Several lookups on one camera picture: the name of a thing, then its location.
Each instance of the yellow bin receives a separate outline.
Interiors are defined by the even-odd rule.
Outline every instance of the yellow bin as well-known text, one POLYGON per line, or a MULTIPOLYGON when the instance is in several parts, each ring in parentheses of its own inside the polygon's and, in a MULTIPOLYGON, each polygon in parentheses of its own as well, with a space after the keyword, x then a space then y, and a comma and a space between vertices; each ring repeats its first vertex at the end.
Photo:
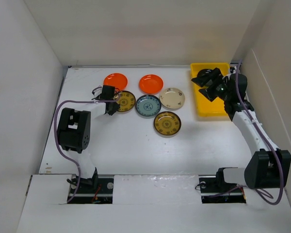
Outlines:
MULTIPOLYGON (((223 75, 229 73, 229 64, 228 63, 192 63, 191 64, 191 77, 195 78, 199 71, 202 69, 215 69, 219 68, 223 75)), ((197 107, 197 113, 201 117, 218 117, 226 116, 224 111, 224 102, 223 100, 216 98, 213 102, 210 102, 206 99, 198 90, 200 87, 194 84, 194 95, 197 107)))

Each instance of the red wire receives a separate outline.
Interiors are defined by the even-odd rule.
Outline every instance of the red wire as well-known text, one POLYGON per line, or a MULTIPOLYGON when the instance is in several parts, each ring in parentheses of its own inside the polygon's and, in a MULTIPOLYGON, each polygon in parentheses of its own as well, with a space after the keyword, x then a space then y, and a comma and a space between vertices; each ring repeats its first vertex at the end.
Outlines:
POLYGON ((100 189, 101 189, 101 184, 100 185, 98 185, 98 189, 97 189, 97 191, 96 191, 96 193, 95 193, 95 195, 94 195, 94 197, 93 197, 93 199, 92 199, 92 203, 95 201, 95 199, 96 199, 96 196, 97 196, 97 193, 100 191, 100 189))

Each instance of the blue plate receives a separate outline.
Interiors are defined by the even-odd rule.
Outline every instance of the blue plate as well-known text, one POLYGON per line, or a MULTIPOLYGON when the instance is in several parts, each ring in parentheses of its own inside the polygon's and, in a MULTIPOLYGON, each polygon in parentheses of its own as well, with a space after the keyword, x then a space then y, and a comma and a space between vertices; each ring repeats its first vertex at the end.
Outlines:
POLYGON ((137 112, 145 117, 155 116, 161 110, 162 104, 156 96, 144 95, 136 101, 137 112))

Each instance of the orange plate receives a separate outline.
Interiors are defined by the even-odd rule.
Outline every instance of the orange plate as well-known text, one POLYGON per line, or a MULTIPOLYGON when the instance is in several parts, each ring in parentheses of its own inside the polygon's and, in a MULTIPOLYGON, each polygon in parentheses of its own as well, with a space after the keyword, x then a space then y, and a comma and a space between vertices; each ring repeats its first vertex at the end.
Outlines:
POLYGON ((127 86, 127 78, 124 74, 114 73, 109 74, 103 81, 104 85, 115 86, 120 91, 124 90, 127 86))
POLYGON ((155 74, 145 75, 139 81, 140 89, 147 94, 156 94, 163 88, 163 86, 163 80, 155 74))

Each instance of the beige plate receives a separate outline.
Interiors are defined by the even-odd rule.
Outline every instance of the beige plate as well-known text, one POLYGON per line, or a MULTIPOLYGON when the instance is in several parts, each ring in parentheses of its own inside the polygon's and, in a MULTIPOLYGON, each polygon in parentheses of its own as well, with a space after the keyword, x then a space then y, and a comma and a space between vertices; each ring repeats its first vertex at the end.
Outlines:
POLYGON ((178 88, 171 87, 161 92, 160 101, 167 108, 178 109, 184 105, 185 97, 178 88))

